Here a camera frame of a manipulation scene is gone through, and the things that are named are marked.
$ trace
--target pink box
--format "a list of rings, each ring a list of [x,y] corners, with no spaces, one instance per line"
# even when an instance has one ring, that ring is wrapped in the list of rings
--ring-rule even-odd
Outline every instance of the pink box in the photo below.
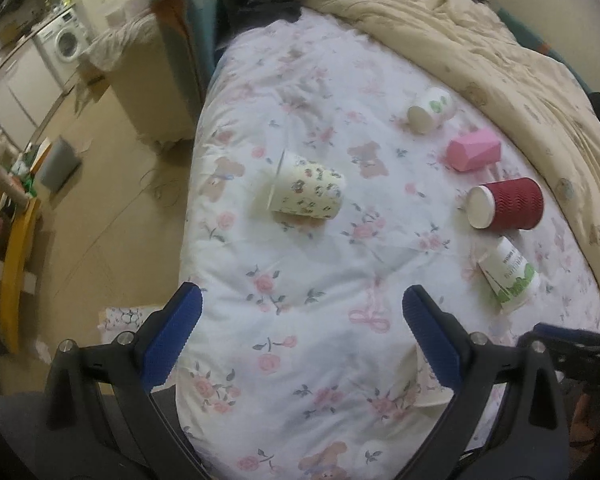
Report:
[[[446,160],[457,171],[471,171],[498,162],[500,139],[489,128],[452,139]]]

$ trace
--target white paper cup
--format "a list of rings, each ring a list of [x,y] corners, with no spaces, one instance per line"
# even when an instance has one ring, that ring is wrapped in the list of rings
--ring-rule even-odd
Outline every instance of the white paper cup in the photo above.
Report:
[[[466,196],[464,209],[472,227],[476,229],[489,227],[496,213],[493,193],[486,186],[472,187]]]
[[[338,171],[285,150],[267,208],[312,218],[334,218],[342,206],[345,178]]]
[[[540,285],[538,272],[504,236],[478,260],[478,265],[505,312],[525,304]]]
[[[409,108],[407,118],[411,129],[426,134],[456,114],[458,105],[445,89],[436,86],[427,89]]]
[[[418,356],[418,374],[416,376],[418,386],[416,401],[413,405],[417,408],[426,408],[448,403],[454,396],[454,391],[451,388],[445,388],[438,382],[429,361],[424,357],[424,352],[418,344],[416,345],[416,354]]]

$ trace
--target white floral bedding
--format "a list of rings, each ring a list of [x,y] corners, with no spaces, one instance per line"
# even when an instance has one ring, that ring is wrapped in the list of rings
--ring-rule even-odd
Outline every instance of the white floral bedding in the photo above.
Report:
[[[180,422],[218,478],[390,479],[442,408],[416,408],[403,291],[421,283],[469,331],[501,344],[539,321],[600,331],[600,292],[553,196],[479,111],[427,136],[406,110],[439,84],[336,19],[305,10],[239,36],[216,71],[194,148],[181,280],[203,315],[176,368]],[[449,140],[489,126],[502,161],[456,173]],[[284,149],[341,171],[330,221],[266,211]],[[471,228],[468,189],[530,176],[544,218],[509,234],[541,290],[510,316],[476,266],[494,235]],[[495,390],[471,447],[488,431]]]

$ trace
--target red ribbed paper cup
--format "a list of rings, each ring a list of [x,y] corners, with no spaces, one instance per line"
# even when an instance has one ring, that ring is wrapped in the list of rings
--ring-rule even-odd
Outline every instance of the red ribbed paper cup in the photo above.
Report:
[[[533,229],[542,219],[544,198],[535,180],[516,178],[472,188],[465,209],[476,229]]]

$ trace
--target beige blanket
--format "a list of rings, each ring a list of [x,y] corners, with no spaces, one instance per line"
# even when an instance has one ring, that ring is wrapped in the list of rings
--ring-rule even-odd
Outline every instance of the beige blanket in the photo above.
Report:
[[[302,0],[473,102],[544,176],[600,288],[600,122],[567,68],[519,46],[471,0]]]

